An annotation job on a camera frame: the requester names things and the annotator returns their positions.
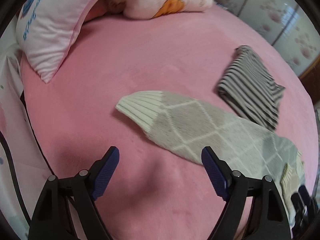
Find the grey pink argyle knit sweater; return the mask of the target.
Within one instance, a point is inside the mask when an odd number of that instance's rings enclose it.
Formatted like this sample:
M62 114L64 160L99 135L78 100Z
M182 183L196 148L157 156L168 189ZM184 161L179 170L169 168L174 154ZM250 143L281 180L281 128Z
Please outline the grey pink argyle knit sweater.
M274 180L289 220L291 196L304 183L302 155L285 137L210 103L167 91L141 91L122 97L116 109L133 120L158 146L201 163L206 146L231 169L247 177Z

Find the pink fleece bed blanket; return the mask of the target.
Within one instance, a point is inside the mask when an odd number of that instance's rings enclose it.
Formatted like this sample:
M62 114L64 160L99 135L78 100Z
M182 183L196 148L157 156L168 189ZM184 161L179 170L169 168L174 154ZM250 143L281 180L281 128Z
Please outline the pink fleece bed blanket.
M49 83L22 58L31 125L58 177L89 168L111 146L119 149L119 164L96 202L115 239L208 238L224 203L204 168L153 144L115 106L137 91L167 90L228 111L214 88L241 45L252 47L285 87L276 132L302 152L312 191L318 133L310 96L265 39L220 7L149 21L113 15L88 22Z

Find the floral sliding wardrobe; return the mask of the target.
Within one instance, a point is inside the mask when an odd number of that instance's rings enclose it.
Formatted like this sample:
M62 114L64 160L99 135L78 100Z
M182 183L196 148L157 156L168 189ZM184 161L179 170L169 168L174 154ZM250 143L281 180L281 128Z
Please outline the floral sliding wardrobe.
M259 33L297 76L319 56L319 33L295 0L215 0Z

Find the black white striped garment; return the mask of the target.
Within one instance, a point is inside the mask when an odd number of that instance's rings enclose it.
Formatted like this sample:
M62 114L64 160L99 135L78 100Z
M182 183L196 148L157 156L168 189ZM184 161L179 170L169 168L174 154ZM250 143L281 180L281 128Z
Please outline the black white striped garment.
M240 117L271 131L277 129L285 87L276 83L250 46L236 48L216 90Z

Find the white pink printed pillow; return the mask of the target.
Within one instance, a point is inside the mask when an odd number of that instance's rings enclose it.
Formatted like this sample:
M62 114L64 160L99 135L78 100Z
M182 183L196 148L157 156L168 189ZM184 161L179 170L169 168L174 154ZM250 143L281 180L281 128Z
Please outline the white pink printed pillow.
M98 0L27 0L16 25L16 39L30 66L45 83L59 70Z

